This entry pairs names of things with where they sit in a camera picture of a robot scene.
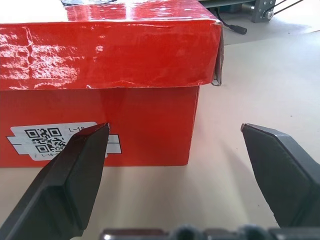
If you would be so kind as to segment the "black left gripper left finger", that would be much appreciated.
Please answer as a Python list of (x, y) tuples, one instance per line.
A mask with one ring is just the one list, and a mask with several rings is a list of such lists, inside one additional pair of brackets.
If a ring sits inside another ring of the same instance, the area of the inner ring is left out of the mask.
[(100, 187), (110, 128), (74, 134), (45, 165), (0, 227), (0, 240), (71, 240), (83, 235)]

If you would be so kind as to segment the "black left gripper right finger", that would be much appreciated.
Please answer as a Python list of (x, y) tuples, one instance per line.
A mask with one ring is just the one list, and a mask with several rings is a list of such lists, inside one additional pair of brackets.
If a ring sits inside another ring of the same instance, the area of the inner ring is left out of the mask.
[(290, 135), (244, 123), (255, 180), (280, 227), (320, 227), (320, 164)]

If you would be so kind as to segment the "red cardboard box with label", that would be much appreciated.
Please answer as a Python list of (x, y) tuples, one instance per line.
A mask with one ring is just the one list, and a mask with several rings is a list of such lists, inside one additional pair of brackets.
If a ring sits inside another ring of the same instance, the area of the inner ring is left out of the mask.
[(11, 127), (107, 123), (106, 166), (188, 163), (199, 88), (110, 88), (0, 91), (0, 168), (43, 167), (19, 155)]

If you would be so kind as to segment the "white QR code label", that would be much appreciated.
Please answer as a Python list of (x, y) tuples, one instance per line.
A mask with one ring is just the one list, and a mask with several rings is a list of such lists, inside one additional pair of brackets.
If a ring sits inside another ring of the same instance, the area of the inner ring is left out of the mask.
[(42, 125), (13, 126), (13, 136), (7, 139), (19, 155), (28, 155), (34, 161), (50, 161), (79, 131), (95, 126), (96, 122), (73, 122)]

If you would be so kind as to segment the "red shoe box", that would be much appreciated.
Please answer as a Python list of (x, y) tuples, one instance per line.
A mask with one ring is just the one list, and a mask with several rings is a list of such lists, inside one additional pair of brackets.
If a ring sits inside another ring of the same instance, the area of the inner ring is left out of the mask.
[(197, 0), (0, 0), (0, 91), (206, 85), (222, 51)]

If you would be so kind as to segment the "grey metal frame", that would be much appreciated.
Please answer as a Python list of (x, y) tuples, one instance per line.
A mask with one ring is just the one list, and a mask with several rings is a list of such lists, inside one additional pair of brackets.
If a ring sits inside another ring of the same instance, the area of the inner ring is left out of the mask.
[(205, 8), (226, 8), (231, 12), (243, 12), (250, 15), (253, 23), (267, 23), (274, 16), (300, 7), (303, 2), (312, 0), (198, 0)]

